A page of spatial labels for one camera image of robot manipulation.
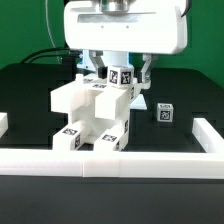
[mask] white cube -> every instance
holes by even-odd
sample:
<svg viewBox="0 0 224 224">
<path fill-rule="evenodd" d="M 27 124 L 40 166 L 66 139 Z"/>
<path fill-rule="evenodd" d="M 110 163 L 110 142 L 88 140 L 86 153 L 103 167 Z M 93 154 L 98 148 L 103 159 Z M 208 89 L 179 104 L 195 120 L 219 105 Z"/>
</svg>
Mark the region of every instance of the white cube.
<svg viewBox="0 0 224 224">
<path fill-rule="evenodd" d="M 134 68 L 123 66 L 108 66 L 107 83 L 115 87 L 130 87 L 133 85 Z"/>
<path fill-rule="evenodd" d="M 172 122 L 173 121 L 173 105 L 158 103 L 157 104 L 157 121 Z"/>
</svg>

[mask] green wall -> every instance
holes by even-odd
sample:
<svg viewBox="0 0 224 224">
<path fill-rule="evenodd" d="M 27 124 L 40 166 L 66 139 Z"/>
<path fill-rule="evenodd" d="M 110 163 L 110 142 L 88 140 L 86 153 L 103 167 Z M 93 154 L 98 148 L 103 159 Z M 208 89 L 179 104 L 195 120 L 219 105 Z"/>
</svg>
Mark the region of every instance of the green wall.
<svg viewBox="0 0 224 224">
<path fill-rule="evenodd" d="M 179 55 L 161 55 L 157 67 L 196 69 L 224 88 L 223 9 L 223 0 L 192 0 L 188 47 Z M 56 45 L 63 46 L 63 1 L 49 0 L 49 14 Z M 0 0 L 0 68 L 50 47 L 44 0 Z M 131 63 L 141 65 L 140 54 L 132 54 Z"/>
</svg>

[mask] black table surface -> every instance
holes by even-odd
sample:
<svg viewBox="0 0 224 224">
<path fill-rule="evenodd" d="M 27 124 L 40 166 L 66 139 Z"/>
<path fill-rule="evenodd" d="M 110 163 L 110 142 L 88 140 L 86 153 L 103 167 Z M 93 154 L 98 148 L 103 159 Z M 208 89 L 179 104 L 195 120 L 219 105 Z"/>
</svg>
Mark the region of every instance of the black table surface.
<svg viewBox="0 0 224 224">
<path fill-rule="evenodd" d="M 224 136 L 224 91 L 189 69 L 154 69 L 148 110 L 132 110 L 125 151 L 204 153 L 192 135 L 204 117 Z M 66 115 L 50 111 L 50 91 L 74 79 L 61 65 L 12 64 L 0 71 L 0 147 L 50 150 Z M 174 121 L 156 120 L 172 103 Z M 224 181 L 0 176 L 0 223 L 223 223 Z"/>
</svg>

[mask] white rectangular block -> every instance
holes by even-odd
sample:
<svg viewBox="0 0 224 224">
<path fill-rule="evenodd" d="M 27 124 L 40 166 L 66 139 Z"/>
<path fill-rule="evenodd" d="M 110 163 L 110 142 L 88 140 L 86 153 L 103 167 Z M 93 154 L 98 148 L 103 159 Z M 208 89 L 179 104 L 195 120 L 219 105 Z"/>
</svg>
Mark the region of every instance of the white rectangular block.
<svg viewBox="0 0 224 224">
<path fill-rule="evenodd" d="M 92 152 L 89 158 L 83 161 L 83 177 L 118 177 L 119 152 Z"/>
<path fill-rule="evenodd" d="M 147 110 L 144 96 L 139 94 L 138 97 L 131 103 L 130 109 Z"/>
<path fill-rule="evenodd" d="M 224 158 L 200 153 L 120 152 L 120 178 L 224 178 Z"/>
<path fill-rule="evenodd" d="M 1 149 L 0 175 L 83 176 L 83 152 Z"/>
<path fill-rule="evenodd" d="M 94 143 L 95 152 L 110 152 L 119 149 L 119 141 L 124 133 L 116 130 L 106 130 Z"/>
<path fill-rule="evenodd" d="M 8 117 L 6 113 L 0 113 L 0 138 L 8 129 Z"/>
<path fill-rule="evenodd" d="M 115 125 L 113 128 L 111 128 L 110 130 L 111 132 L 114 133 L 114 135 L 121 136 L 119 137 L 119 142 L 116 145 L 117 151 L 123 150 L 128 144 L 129 124 L 130 124 L 130 121 L 129 121 L 129 114 L 128 114 L 128 116 L 122 117 L 120 122 L 117 125 Z"/>
<path fill-rule="evenodd" d="M 85 121 L 68 124 L 53 136 L 54 151 L 78 150 L 90 133 L 90 128 Z"/>
<path fill-rule="evenodd" d="M 128 89 L 108 87 L 95 98 L 95 117 L 115 120 L 129 104 Z"/>
<path fill-rule="evenodd" d="M 86 91 L 76 82 L 64 85 L 51 92 L 51 111 L 69 113 L 85 104 Z"/>
<path fill-rule="evenodd" d="M 133 102 L 140 94 L 142 89 L 142 83 L 138 83 L 137 78 L 133 79 L 133 86 L 131 88 L 131 102 Z"/>
<path fill-rule="evenodd" d="M 224 153 L 224 139 L 204 118 L 195 118 L 192 133 L 207 153 Z"/>
</svg>

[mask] white block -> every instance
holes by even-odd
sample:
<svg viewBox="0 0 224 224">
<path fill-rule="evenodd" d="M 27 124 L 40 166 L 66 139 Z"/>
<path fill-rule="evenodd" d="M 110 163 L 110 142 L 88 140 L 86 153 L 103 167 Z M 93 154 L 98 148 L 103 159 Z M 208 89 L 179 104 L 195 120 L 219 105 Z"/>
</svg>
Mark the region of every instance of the white block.
<svg viewBox="0 0 224 224">
<path fill-rule="evenodd" d="M 144 96 L 139 94 L 138 97 L 131 103 L 130 108 L 135 110 L 147 110 Z"/>
<path fill-rule="evenodd" d="M 146 83 L 142 83 L 142 89 L 149 89 L 151 87 L 151 80 Z"/>
<path fill-rule="evenodd" d="M 115 134 L 123 133 L 119 140 L 119 143 L 116 145 L 116 150 L 118 150 L 118 151 L 123 150 L 126 147 L 126 145 L 128 144 L 129 125 L 130 125 L 129 115 L 130 115 L 130 110 L 124 111 L 123 116 L 121 116 L 120 119 L 117 120 L 118 125 L 115 125 L 111 129 L 111 131 L 113 130 L 113 132 Z"/>
<path fill-rule="evenodd" d="M 92 152 L 89 158 L 83 161 L 83 177 L 118 177 L 119 152 Z"/>
<path fill-rule="evenodd" d="M 224 139 L 204 118 L 195 118 L 192 133 L 207 153 L 224 153 Z"/>
<path fill-rule="evenodd" d="M 119 150 L 119 141 L 124 134 L 121 129 L 106 130 L 94 143 L 93 150 L 95 152 L 110 152 Z"/>
<path fill-rule="evenodd" d="M 158 103 L 157 104 L 157 121 L 172 122 L 173 121 L 173 105 Z"/>
<path fill-rule="evenodd" d="M 224 158 L 200 153 L 120 152 L 120 178 L 224 178 Z"/>
<path fill-rule="evenodd" d="M 128 89 L 108 87 L 95 98 L 95 117 L 115 120 L 129 104 Z"/>
<path fill-rule="evenodd" d="M 8 129 L 8 117 L 6 113 L 0 113 L 0 138 Z"/>
<path fill-rule="evenodd" d="M 117 88 L 133 85 L 134 68 L 123 66 L 108 66 L 107 83 Z"/>
<path fill-rule="evenodd" d="M 130 94 L 131 94 L 131 102 L 133 102 L 138 95 L 140 94 L 142 89 L 142 83 L 138 83 L 137 78 L 133 79 L 133 86 L 130 87 Z"/>
<path fill-rule="evenodd" d="M 84 152 L 1 149 L 0 175 L 83 176 Z"/>
<path fill-rule="evenodd" d="M 53 136 L 54 151 L 78 150 L 90 133 L 90 128 L 85 121 L 68 124 Z"/>
<path fill-rule="evenodd" d="M 85 101 L 83 84 L 72 82 L 51 92 L 51 111 L 69 113 L 85 105 Z"/>
<path fill-rule="evenodd" d="M 95 82 L 103 82 L 103 79 L 100 79 L 95 73 L 90 73 L 84 76 L 83 81 L 84 83 L 95 83 Z"/>
</svg>

